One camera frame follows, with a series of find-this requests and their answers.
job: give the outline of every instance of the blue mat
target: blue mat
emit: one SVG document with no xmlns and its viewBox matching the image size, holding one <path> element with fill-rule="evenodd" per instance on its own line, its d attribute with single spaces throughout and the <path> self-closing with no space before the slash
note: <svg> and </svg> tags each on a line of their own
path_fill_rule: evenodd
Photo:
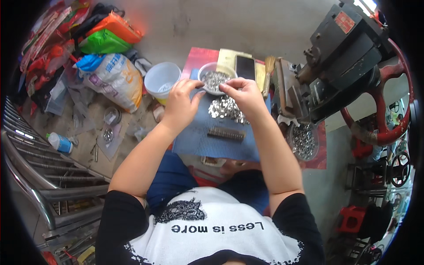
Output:
<svg viewBox="0 0 424 265">
<path fill-rule="evenodd" d="M 198 72 L 199 69 L 192 69 L 190 79 L 197 79 Z M 190 93 L 190 98 L 199 91 L 198 89 L 193 90 Z M 210 104 L 216 98 L 217 96 L 211 94 L 206 94 L 202 97 L 194 120 L 176 137 L 172 151 L 181 154 L 258 162 L 258 149 L 256 148 L 250 124 L 241 125 L 229 118 L 214 119 L 208 113 Z M 265 104 L 268 111 L 271 112 L 270 97 L 267 98 Z M 246 137 L 242 142 L 209 137 L 207 135 L 208 129 L 213 127 L 225 127 L 245 131 Z"/>
</svg>

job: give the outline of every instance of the concrete wall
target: concrete wall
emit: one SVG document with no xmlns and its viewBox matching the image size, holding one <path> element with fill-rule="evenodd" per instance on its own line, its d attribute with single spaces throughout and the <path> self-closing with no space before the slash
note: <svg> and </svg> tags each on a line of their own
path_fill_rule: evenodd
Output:
<svg viewBox="0 0 424 265">
<path fill-rule="evenodd" d="M 191 47 L 228 48 L 264 60 L 282 56 L 305 63 L 309 37 L 338 0 L 106 0 L 126 12 L 125 18 L 144 33 L 135 45 L 157 64 L 171 61 L 183 68 Z M 406 95 L 406 78 L 393 79 L 384 91 L 387 104 Z M 348 110 L 355 119 L 376 111 L 368 94 Z M 345 125 L 338 112 L 326 120 L 327 131 Z"/>
</svg>

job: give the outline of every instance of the plastic stool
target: plastic stool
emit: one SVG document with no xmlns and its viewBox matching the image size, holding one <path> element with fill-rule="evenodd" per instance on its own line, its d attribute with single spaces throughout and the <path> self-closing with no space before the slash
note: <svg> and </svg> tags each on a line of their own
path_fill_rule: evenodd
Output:
<svg viewBox="0 0 424 265">
<path fill-rule="evenodd" d="M 340 214 L 343 216 L 343 221 L 340 227 L 337 228 L 338 232 L 357 233 L 361 227 L 362 221 L 365 216 L 366 209 L 363 207 L 343 207 Z"/>
</svg>

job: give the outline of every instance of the blue pants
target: blue pants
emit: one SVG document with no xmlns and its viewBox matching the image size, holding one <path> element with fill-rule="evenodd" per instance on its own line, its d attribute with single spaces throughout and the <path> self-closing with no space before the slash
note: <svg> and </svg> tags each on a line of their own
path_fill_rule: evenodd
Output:
<svg viewBox="0 0 424 265">
<path fill-rule="evenodd" d="M 147 191 L 147 203 L 154 215 L 161 214 L 167 203 L 183 192 L 198 187 L 196 180 L 190 174 L 180 157 L 166 151 Z M 239 202 L 255 208 L 260 214 L 269 204 L 268 189 L 262 172 L 259 170 L 241 171 L 218 186 Z"/>
</svg>

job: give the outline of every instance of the clear plastic bowl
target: clear plastic bowl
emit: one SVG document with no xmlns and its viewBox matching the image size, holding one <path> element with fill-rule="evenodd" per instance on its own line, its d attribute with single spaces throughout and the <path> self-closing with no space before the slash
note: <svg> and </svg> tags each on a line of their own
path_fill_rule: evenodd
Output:
<svg viewBox="0 0 424 265">
<path fill-rule="evenodd" d="M 202 81 L 203 76 L 209 71 L 223 72 L 231 76 L 232 79 L 237 78 L 237 74 L 236 74 L 236 71 L 234 71 L 234 69 L 226 65 L 219 64 L 217 62 L 212 62 L 212 63 L 205 64 L 204 66 L 200 68 L 199 73 L 197 74 L 197 79 Z M 211 90 L 207 86 L 204 86 L 203 89 L 209 94 L 216 95 L 216 96 L 221 96 L 225 94 L 224 92 L 221 92 L 221 91 L 216 92 L 214 90 Z"/>
<path fill-rule="evenodd" d="M 303 159 L 297 152 L 294 153 L 294 155 L 296 156 L 297 159 L 302 160 L 302 161 L 311 161 L 312 159 L 314 159 L 316 157 L 316 155 L 318 154 L 318 150 L 319 150 L 319 138 L 318 138 L 318 130 L 317 127 L 314 124 L 310 124 L 312 126 L 312 135 L 314 136 L 314 140 L 315 140 L 315 148 L 312 151 L 312 155 L 310 158 L 308 159 Z M 287 143 L 289 144 L 290 148 L 293 149 L 293 129 L 294 129 L 295 125 L 294 123 L 290 124 L 289 128 L 287 128 Z"/>
</svg>

